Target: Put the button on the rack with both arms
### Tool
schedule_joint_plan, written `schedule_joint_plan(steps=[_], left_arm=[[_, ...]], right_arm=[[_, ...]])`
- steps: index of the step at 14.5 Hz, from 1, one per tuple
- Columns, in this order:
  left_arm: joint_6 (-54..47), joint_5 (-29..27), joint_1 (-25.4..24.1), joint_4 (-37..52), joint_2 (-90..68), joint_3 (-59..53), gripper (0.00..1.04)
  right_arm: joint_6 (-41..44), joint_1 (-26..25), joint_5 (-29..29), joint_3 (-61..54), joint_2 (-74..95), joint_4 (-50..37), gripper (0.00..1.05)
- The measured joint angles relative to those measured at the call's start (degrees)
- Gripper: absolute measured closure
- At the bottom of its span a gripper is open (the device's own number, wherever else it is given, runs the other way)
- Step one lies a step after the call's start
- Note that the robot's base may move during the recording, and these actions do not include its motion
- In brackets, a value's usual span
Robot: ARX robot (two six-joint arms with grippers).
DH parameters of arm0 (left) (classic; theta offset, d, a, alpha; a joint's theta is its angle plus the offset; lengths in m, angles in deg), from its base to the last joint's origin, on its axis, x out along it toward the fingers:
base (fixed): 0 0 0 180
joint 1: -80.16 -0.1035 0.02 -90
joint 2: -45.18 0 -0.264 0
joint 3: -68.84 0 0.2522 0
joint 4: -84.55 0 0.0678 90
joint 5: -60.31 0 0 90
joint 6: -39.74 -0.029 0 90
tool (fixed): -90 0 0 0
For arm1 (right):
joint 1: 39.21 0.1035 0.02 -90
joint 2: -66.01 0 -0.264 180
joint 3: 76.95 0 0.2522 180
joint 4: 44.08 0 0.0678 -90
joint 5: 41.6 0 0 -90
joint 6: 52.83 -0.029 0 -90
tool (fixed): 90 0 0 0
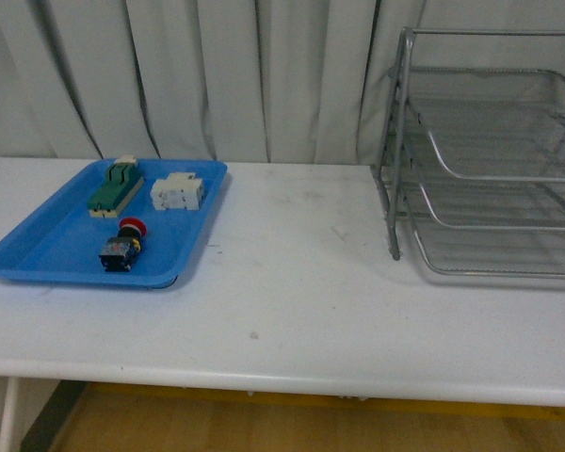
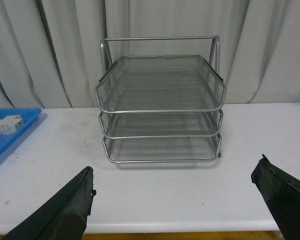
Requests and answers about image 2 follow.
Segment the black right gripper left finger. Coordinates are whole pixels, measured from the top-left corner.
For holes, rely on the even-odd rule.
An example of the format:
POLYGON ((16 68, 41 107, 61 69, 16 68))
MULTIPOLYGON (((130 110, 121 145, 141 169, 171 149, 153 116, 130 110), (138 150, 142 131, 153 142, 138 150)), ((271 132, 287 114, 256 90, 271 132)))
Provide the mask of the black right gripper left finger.
POLYGON ((81 240, 94 196, 93 168, 85 167, 4 240, 81 240))

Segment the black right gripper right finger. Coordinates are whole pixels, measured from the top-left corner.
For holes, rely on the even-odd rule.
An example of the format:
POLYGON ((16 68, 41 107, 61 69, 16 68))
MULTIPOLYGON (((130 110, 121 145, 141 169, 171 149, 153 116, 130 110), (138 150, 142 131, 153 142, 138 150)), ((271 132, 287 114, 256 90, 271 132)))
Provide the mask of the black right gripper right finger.
POLYGON ((263 155, 251 174, 286 240, 300 240, 300 180, 273 165, 263 155))

